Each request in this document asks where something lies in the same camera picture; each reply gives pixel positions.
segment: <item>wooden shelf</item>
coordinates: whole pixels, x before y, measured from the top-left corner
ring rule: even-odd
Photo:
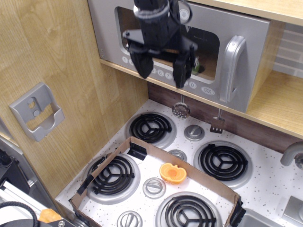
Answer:
[[[117,64],[102,59],[100,59],[100,62],[142,78],[137,72]],[[200,102],[303,139],[303,79],[301,78],[273,71],[250,103],[246,113],[230,109],[150,77],[146,80]]]
[[[191,2],[303,26],[303,0],[191,0]]]

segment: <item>spatula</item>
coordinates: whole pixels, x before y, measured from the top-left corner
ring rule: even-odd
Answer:
[[[225,120],[221,118],[222,110],[219,109],[219,113],[217,117],[214,117],[212,120],[212,125],[210,126],[210,132],[222,134]]]

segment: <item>sink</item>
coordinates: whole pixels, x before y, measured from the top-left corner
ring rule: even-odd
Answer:
[[[253,210],[246,209],[246,213],[244,214],[240,224],[238,227],[282,227],[281,225],[269,220],[268,218],[254,212]]]

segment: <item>toy orange slice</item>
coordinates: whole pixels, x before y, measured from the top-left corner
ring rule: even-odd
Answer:
[[[185,169],[177,165],[173,166],[171,163],[165,163],[160,167],[160,175],[172,184],[179,184],[185,180],[187,174]]]

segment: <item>cardboard tray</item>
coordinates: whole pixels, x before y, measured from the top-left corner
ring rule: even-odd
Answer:
[[[110,153],[106,160],[93,172],[91,173],[86,180],[82,183],[81,187],[77,190],[76,194],[70,199],[70,203],[76,213],[77,216],[80,216],[81,219],[85,219],[89,222],[92,227],[102,227],[97,222],[92,220],[90,217],[85,215],[79,210],[79,206],[82,200],[87,195],[87,186],[101,173],[101,171],[114,159],[116,155],[119,153],[124,153],[126,150],[130,148],[128,154],[143,160],[147,155],[157,157],[164,162],[173,163],[174,165],[178,165],[178,167],[182,167],[186,170],[187,176],[209,190],[215,192],[216,194],[224,197],[229,202],[233,203],[234,206],[226,223],[225,227],[236,227],[241,218],[243,217],[245,210],[241,207],[241,197],[234,192],[232,189],[227,187],[225,184],[216,180],[215,178],[199,171],[194,168],[190,164],[176,158],[170,153],[161,150],[149,143],[146,143],[140,139],[135,137],[129,137],[126,139],[113,153]]]

